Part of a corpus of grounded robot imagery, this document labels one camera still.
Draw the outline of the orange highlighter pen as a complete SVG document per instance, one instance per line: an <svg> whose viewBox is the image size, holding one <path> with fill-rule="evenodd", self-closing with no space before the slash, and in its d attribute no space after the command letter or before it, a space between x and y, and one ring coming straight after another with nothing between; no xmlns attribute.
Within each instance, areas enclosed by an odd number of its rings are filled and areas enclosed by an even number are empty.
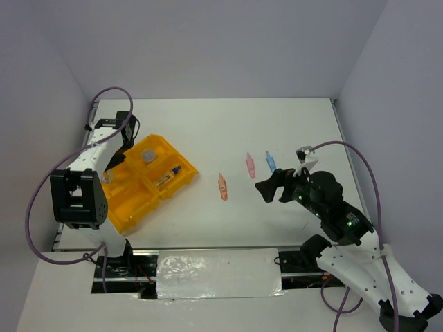
<svg viewBox="0 0 443 332"><path fill-rule="evenodd" d="M219 186L219 193L220 193L221 199L224 201L227 201L228 200L228 191L227 191L227 186L226 186L226 180L223 177L222 173L219 173L218 186Z"/></svg>

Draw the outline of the yellow compartment bin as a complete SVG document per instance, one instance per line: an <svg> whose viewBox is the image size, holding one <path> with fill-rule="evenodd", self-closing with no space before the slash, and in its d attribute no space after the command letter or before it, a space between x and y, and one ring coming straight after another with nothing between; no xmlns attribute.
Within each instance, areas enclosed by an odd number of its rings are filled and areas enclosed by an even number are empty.
<svg viewBox="0 0 443 332"><path fill-rule="evenodd" d="M154 149L156 159L145 163L144 149ZM173 197L199 173L163 136L151 134L127 150L125 161L113 169L114 180L102 183L108 202L108 219L119 233L135 228L147 214L157 209L161 201ZM154 181L176 166L179 173L163 187Z"/></svg>

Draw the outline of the blue highlighter pen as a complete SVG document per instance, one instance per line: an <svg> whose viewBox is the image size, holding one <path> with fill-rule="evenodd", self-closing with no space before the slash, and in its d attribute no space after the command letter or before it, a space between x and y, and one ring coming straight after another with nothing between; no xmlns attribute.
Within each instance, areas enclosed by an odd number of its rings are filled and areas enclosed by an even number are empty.
<svg viewBox="0 0 443 332"><path fill-rule="evenodd" d="M266 152L266 162L269 166L271 173L277 169L274 157L267 151Z"/></svg>

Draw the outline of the pink highlighter pen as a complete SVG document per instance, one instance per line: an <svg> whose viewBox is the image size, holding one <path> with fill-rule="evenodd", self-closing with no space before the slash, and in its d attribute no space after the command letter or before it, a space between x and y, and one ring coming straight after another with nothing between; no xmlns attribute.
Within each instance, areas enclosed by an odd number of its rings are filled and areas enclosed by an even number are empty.
<svg viewBox="0 0 443 332"><path fill-rule="evenodd" d="M255 163L249 153L246 154L246 166L250 178L255 178Z"/></svg>

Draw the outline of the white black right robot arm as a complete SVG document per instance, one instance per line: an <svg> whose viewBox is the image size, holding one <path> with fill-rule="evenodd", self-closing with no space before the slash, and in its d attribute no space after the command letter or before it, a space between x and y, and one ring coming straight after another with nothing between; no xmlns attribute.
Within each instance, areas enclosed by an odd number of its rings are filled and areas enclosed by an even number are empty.
<svg viewBox="0 0 443 332"><path fill-rule="evenodd" d="M373 224L343 199L343 187L326 171L306 168L276 169L255 184L265 202L295 201L320 219L323 235L315 234L301 245L301 263L307 270L332 274L378 313L386 331L424 331L428 321L442 310L442 297L423 289L379 245Z"/></svg>

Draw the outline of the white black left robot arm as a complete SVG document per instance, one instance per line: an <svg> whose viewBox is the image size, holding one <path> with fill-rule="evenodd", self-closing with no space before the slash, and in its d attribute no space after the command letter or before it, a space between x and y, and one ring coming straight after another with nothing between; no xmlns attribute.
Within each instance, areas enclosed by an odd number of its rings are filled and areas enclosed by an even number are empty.
<svg viewBox="0 0 443 332"><path fill-rule="evenodd" d="M124 152L134 146L136 121L128 111L100 119L91 128L91 148L81 152L66 169L56 169L50 175L55 220L95 246L105 244L107 258L99 255L98 264L121 276L134 271L136 259L129 241L109 219L110 203L102 183L105 172L121 164Z"/></svg>

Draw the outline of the silver foil covered panel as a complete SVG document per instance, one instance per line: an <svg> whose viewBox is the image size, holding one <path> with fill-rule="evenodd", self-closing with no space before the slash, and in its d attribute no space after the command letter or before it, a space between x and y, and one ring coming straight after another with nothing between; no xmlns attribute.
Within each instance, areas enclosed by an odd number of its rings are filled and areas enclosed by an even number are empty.
<svg viewBox="0 0 443 332"><path fill-rule="evenodd" d="M259 298L284 294L276 249L162 250L159 299Z"/></svg>

